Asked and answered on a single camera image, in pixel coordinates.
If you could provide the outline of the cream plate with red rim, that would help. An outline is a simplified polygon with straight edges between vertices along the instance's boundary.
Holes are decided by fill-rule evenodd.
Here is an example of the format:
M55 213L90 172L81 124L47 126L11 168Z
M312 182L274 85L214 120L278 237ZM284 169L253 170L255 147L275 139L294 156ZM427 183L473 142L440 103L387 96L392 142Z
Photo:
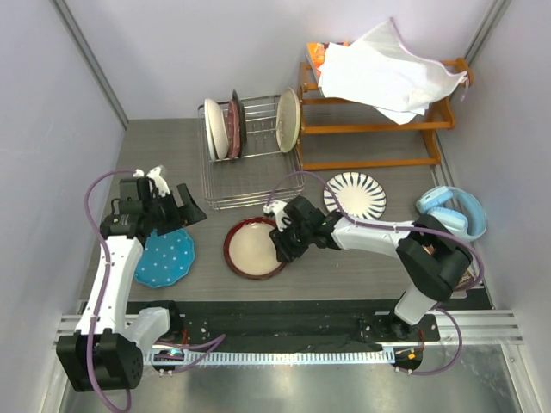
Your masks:
M249 280L267 280L286 266L276 258L269 234L276 224L265 217L243 219L226 234L223 254L231 271Z

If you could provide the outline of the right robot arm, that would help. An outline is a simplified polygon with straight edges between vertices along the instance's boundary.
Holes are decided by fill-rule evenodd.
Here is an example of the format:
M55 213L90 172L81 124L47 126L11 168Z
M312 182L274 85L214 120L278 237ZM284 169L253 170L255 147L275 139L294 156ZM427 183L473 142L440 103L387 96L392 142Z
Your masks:
M331 250L363 250L399 260L411 285L390 314L380 321L381 334L405 341L416 334L425 313L449 299L473 262L467 246L436 218L422 215L391 224L325 214L303 196L263 207L275 221L269 234L278 262L291 263L310 246Z

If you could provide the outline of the blue plate with white dots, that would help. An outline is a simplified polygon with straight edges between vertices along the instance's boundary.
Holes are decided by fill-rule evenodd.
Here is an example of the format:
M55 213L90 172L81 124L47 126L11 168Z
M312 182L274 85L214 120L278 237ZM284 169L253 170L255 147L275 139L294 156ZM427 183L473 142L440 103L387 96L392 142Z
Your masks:
M184 229L147 238L134 279L149 288L170 287L185 277L195 260L195 244Z

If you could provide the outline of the cream green plate with twig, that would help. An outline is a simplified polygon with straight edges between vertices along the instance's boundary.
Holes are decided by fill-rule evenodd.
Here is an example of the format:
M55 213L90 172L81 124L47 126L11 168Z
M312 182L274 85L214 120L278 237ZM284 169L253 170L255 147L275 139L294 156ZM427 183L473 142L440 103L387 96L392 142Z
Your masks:
M282 153L293 150L300 133L300 100L292 88L286 88L278 101L275 135Z

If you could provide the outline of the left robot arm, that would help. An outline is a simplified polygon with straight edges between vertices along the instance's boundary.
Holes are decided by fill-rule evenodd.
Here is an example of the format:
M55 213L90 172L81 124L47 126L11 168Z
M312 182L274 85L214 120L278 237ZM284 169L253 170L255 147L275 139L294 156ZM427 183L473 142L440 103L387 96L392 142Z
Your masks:
M160 338L176 342L183 319L171 300L154 301L128 324L127 302L134 272L152 234L165 236L206 219L186 184L172 193L162 178L127 177L99 225L102 247L86 308L56 354L77 392L131 390L144 370L143 357Z

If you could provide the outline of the white plate with blue stripes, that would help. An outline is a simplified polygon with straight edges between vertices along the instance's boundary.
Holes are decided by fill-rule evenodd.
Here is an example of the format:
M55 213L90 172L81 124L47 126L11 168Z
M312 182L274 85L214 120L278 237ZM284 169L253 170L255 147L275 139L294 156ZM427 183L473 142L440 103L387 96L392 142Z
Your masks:
M361 219L379 219L387 207L383 187L371 176L348 171L333 176L328 187L337 196L343 210Z

